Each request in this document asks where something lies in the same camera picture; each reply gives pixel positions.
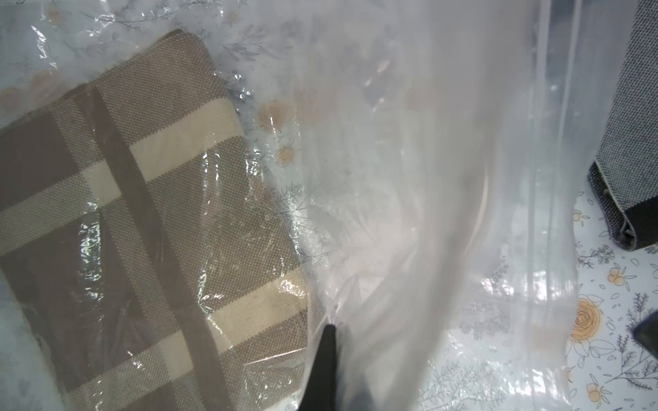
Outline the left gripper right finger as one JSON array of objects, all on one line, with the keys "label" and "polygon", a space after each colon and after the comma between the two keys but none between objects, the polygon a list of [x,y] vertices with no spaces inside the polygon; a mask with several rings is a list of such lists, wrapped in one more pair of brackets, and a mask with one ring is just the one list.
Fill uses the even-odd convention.
[{"label": "left gripper right finger", "polygon": [[359,361],[339,362],[337,371],[337,410],[372,411],[375,400],[369,383],[370,365]]}]

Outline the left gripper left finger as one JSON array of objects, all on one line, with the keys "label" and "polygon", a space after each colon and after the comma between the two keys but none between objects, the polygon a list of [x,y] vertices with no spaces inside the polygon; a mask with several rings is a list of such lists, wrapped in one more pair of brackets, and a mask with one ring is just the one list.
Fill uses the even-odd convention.
[{"label": "left gripper left finger", "polygon": [[299,411],[336,411],[337,329],[326,325],[320,337]]}]

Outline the brown plaid scarf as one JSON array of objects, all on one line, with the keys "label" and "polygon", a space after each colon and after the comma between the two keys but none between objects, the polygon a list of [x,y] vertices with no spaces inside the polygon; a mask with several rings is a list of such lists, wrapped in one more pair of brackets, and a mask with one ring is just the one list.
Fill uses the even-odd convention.
[{"label": "brown plaid scarf", "polygon": [[1,407],[265,410],[306,278],[202,40],[175,30],[1,131]]}]

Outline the clear plastic vacuum bag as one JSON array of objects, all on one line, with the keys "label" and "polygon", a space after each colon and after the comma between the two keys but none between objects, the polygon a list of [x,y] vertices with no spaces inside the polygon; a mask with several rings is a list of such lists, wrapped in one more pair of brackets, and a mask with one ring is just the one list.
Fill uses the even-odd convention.
[{"label": "clear plastic vacuum bag", "polygon": [[375,410],[567,410],[572,209],[634,1],[4,1],[1,131],[200,38]]}]

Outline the grey white scarf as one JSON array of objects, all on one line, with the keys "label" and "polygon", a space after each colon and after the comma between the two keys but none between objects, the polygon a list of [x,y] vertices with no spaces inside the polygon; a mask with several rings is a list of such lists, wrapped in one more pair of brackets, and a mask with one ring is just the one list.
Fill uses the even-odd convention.
[{"label": "grey white scarf", "polygon": [[626,251],[657,243],[657,3],[640,1],[589,182],[611,239]]}]

